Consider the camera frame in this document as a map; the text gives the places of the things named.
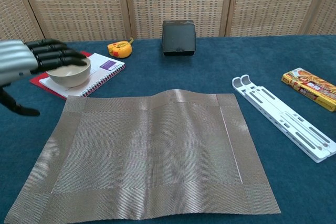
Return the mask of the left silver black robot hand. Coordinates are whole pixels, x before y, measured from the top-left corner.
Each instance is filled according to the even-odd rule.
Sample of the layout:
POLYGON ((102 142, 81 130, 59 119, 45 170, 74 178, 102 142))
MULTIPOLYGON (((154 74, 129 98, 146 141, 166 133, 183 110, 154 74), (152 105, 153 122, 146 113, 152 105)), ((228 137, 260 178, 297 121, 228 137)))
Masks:
POLYGON ((24 42, 18 39, 1 41, 1 104, 23 116, 39 116, 40 112, 18 104, 4 88, 31 74, 64 66, 86 66, 86 56, 56 39, 24 42))

